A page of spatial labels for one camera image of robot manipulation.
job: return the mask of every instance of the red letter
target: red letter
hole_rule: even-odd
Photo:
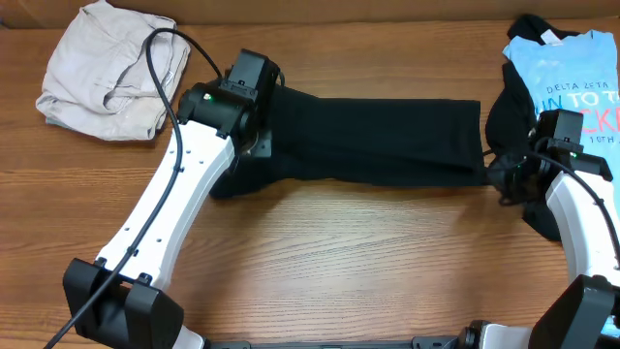
[[[597,119],[599,119],[599,128],[601,128],[601,132],[604,131],[603,130],[603,124],[607,125],[607,127],[610,128],[611,131],[615,132],[613,127],[611,127],[611,124],[609,124],[609,122],[607,121],[607,116],[609,115],[609,112],[610,112],[610,110],[606,110],[606,111],[604,111],[603,116],[600,116],[599,115],[599,111],[596,111]]]
[[[579,112],[581,112],[583,114],[584,118],[585,118],[585,114],[591,113],[590,110],[581,110]],[[596,133],[596,132],[597,132],[597,129],[589,129],[589,128],[585,128],[585,127],[583,128],[583,133]]]

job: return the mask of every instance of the light blue shirt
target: light blue shirt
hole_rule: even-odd
[[[583,113],[581,144],[585,153],[607,160],[620,216],[620,98],[613,35],[591,30],[561,43],[542,46],[515,37],[504,54],[525,82],[537,117],[556,109]]]

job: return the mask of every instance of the white cloth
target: white cloth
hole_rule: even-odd
[[[143,43],[154,29],[175,25],[106,1],[81,8],[49,59],[37,109],[47,123],[103,140],[152,139],[166,110],[148,73]],[[189,51],[171,33],[153,40],[153,65],[169,99]]]

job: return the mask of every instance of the black garment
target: black garment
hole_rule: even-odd
[[[559,39],[579,35],[578,32],[559,30],[538,16],[525,15],[512,25],[508,36],[511,40],[519,36],[545,45],[541,34],[549,29]],[[512,62],[504,64],[502,72],[504,90],[491,108],[485,128],[486,141],[496,154],[514,148],[528,149],[528,133],[537,122],[530,92]],[[543,237],[560,240],[557,223],[546,203],[526,203],[523,220]]]
[[[271,158],[240,157],[212,197],[255,192],[284,178],[395,187],[483,182],[480,102],[322,99],[276,86],[268,123]]]

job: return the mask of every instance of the wooden table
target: wooden table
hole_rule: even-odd
[[[556,21],[620,34],[617,18]],[[225,67],[267,54],[287,85],[322,97],[481,101],[503,87],[507,21],[206,26],[181,29]],[[150,143],[48,126],[34,108],[59,30],[0,31],[0,347],[41,348],[69,318],[61,286],[92,260],[158,166]],[[194,54],[180,90],[212,79]],[[562,248],[497,205],[494,189],[393,190],[282,181],[208,201],[170,294],[215,340],[410,339],[473,319],[532,326],[567,286]],[[95,347],[73,330],[64,348]]]

